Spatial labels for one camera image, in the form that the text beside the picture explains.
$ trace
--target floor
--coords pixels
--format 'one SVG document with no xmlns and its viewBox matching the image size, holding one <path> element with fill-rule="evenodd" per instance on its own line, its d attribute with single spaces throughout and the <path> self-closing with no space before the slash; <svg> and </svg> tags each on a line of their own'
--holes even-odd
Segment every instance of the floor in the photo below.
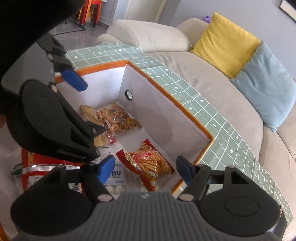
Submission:
<svg viewBox="0 0 296 241">
<path fill-rule="evenodd" d="M 65 47 L 65 49 L 73 50 L 95 45 L 96 38 L 104 34 L 107 30 L 96 25 L 93 28 L 93 23 L 85 23 L 82 28 L 78 26 L 79 22 L 68 20 L 61 23 L 50 31 L 52 35 Z"/>
</svg>

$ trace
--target pillow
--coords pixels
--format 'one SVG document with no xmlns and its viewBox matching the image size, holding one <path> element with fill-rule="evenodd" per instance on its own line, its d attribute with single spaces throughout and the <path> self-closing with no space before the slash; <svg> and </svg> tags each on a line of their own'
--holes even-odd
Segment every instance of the pillow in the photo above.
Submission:
<svg viewBox="0 0 296 241">
<path fill-rule="evenodd" d="M 192 53 L 234 78 L 250 60 L 260 40 L 214 12 L 211 23 Z"/>
<path fill-rule="evenodd" d="M 251 102 L 273 133 L 296 101 L 296 83 L 263 41 L 242 71 L 230 81 Z"/>
</svg>

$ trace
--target hand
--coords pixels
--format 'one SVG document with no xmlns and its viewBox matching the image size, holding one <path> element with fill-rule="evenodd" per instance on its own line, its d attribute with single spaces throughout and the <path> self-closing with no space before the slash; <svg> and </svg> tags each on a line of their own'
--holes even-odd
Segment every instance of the hand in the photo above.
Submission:
<svg viewBox="0 0 296 241">
<path fill-rule="evenodd" d="M 2 128 L 6 123 L 6 117 L 4 115 L 0 115 L 0 128 Z"/>
</svg>

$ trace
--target round hole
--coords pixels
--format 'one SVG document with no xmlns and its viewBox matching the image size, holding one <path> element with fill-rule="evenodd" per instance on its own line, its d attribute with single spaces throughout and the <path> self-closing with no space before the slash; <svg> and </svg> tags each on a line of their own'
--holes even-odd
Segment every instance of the round hole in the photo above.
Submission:
<svg viewBox="0 0 296 241">
<path fill-rule="evenodd" d="M 133 94 L 129 90 L 126 91 L 126 98 L 128 100 L 132 100 L 133 99 Z"/>
</svg>

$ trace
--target beige sofa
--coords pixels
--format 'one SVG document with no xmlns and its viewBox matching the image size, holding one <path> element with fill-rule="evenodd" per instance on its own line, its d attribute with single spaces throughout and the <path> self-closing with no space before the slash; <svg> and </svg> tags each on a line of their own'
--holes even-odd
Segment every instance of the beige sofa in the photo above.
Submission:
<svg viewBox="0 0 296 241">
<path fill-rule="evenodd" d="M 190 53 L 206 28 L 207 23 L 195 18 L 176 28 L 116 20 L 96 43 L 122 42 L 140 47 L 185 79 L 216 107 L 248 144 L 288 201 L 294 220 L 287 228 L 284 240 L 292 240 L 296 235 L 296 105 L 273 134 L 229 78 Z"/>
</svg>

